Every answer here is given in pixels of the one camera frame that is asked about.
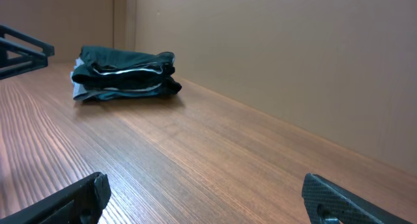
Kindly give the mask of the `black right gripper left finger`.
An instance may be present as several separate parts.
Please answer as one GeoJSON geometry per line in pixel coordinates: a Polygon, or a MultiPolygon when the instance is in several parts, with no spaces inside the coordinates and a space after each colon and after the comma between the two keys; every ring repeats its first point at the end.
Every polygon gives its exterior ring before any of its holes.
{"type": "Polygon", "coordinates": [[[95,172],[1,219],[1,224],[98,223],[111,197],[108,176],[95,172]]]}

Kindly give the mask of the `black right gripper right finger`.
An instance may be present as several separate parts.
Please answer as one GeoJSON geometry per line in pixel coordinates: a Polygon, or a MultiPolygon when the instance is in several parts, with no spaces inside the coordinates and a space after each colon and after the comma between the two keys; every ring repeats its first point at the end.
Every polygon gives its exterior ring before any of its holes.
{"type": "Polygon", "coordinates": [[[410,224],[312,173],[304,178],[302,198],[312,224],[410,224]]]}

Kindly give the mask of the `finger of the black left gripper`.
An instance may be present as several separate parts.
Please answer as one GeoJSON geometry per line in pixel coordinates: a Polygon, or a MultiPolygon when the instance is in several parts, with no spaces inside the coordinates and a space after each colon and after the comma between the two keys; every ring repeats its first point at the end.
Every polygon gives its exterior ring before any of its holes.
{"type": "Polygon", "coordinates": [[[55,55],[55,48],[41,40],[1,25],[1,79],[18,76],[48,66],[48,58],[55,55]],[[5,38],[10,35],[32,44],[42,51],[25,47],[5,38]]]}

